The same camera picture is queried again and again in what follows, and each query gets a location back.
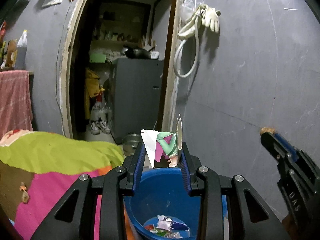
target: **pair of shoes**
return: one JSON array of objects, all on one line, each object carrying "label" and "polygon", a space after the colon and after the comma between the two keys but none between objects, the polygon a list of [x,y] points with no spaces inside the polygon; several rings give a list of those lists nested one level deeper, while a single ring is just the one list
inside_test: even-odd
[{"label": "pair of shoes", "polygon": [[100,134],[99,127],[97,126],[95,121],[90,121],[90,130],[91,130],[91,133],[94,135]]},{"label": "pair of shoes", "polygon": [[105,134],[110,133],[107,122],[103,121],[101,118],[99,118],[98,121],[90,121],[90,128],[91,133],[94,135],[100,134],[100,130]]},{"label": "pair of shoes", "polygon": [[105,134],[110,133],[110,128],[108,127],[108,124],[106,121],[103,121],[101,118],[98,119],[96,122],[97,126],[101,129],[101,131]]}]

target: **blue bucket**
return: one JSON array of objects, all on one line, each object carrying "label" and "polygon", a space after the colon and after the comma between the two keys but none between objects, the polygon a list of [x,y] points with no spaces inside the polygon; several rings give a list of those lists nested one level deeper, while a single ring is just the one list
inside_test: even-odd
[{"label": "blue bucket", "polygon": [[136,231],[142,239],[152,240],[167,239],[143,227],[146,221],[157,215],[175,217],[183,221],[190,228],[190,237],[184,239],[195,240],[200,202],[200,197],[188,196],[183,187],[181,170],[177,168],[152,169],[144,172],[135,196],[124,198],[125,208]]}]

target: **hose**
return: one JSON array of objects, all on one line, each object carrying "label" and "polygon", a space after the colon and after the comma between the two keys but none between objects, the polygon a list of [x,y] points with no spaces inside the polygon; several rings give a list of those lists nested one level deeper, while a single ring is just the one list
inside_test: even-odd
[{"label": "hose", "polygon": [[195,60],[193,62],[193,65],[192,65],[191,69],[189,70],[189,72],[187,74],[181,75],[179,73],[179,71],[178,71],[178,69],[181,68],[182,49],[183,49],[183,46],[184,46],[184,44],[186,43],[187,40],[183,40],[181,42],[180,46],[178,47],[178,49],[176,51],[176,54],[174,55],[173,70],[174,70],[174,73],[176,74],[176,76],[180,77],[180,78],[186,78],[186,77],[190,76],[191,73],[195,70],[195,68],[196,68],[196,66],[198,64],[198,58],[199,58],[198,18],[199,18],[199,16],[196,16],[196,20],[195,20],[196,57],[195,57]]}]

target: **metal basin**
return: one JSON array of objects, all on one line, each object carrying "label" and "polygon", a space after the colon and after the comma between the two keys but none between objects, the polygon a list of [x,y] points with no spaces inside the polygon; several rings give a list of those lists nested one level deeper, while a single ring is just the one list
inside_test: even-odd
[{"label": "metal basin", "polygon": [[133,155],[136,151],[138,143],[142,142],[142,137],[137,133],[130,133],[122,140],[122,148],[125,156]]}]

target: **yellow-green fabric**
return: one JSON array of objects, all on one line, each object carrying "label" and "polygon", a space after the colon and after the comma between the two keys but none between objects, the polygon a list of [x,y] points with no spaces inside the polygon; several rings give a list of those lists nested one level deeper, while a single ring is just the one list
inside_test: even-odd
[{"label": "yellow-green fabric", "polygon": [[37,174],[73,175],[122,164],[120,146],[108,142],[68,139],[60,134],[34,132],[10,146],[0,147],[0,160],[9,166]]}]

